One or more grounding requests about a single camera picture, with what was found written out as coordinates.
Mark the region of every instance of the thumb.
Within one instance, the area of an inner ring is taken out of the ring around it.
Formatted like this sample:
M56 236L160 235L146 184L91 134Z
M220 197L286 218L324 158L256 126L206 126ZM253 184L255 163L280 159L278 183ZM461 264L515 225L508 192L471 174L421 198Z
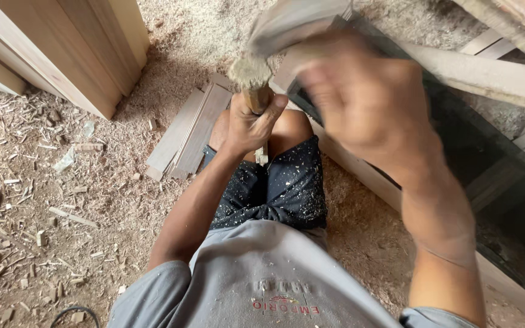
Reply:
M273 100L257 121L259 121L262 125L274 126L275 122L279 119L279 116L281 116L288 103L289 98L286 95L275 94L273 96Z

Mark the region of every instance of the right hand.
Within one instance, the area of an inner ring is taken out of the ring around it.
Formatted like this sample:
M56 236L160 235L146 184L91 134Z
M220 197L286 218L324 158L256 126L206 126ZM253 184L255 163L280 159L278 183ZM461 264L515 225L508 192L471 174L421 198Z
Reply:
M406 174L426 170L441 142L428 121L420 66L376 58L357 34L326 38L328 56L298 75L319 108L326 133L402 184Z

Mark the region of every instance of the man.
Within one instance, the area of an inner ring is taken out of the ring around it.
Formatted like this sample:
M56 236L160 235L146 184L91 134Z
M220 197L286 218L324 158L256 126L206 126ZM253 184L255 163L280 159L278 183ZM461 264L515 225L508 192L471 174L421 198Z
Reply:
M417 257L400 322L325 252L323 172L306 116L275 95L258 117L236 94L109 327L485 326L474 219L428 122L419 66L372 57L350 35L331 40L299 79L326 132L403 187ZM272 161L261 168L253 151L266 141Z

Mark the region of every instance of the motion blur hand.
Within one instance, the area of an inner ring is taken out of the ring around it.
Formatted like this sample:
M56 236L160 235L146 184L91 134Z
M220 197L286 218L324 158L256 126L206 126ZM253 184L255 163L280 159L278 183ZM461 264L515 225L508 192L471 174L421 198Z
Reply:
M376 58L357 34L325 39L328 56L308 63L298 77L321 111L326 133L402 184L407 171L441 150L428 122L420 66Z
M265 112L259 116L246 106L242 93L236 93L230 103L230 127L226 146L242 155L264 146L288 102L287 96L276 94Z

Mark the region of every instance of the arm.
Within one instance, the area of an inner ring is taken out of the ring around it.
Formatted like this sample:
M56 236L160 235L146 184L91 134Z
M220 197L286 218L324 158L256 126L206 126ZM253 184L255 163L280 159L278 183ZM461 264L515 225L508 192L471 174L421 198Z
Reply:
M256 116L246 107L241 94L232 97L226 142L164 220L151 250L147 271L167 261L190 262L208 235L230 177L246 153L260 148L268 140L286 105L287 97L275 96L264 114Z
M417 247L409 305L447 310L484 327L475 221L428 122L420 66L376 58L358 36L326 40L329 55L308 63L299 78L327 134L403 187L403 221Z

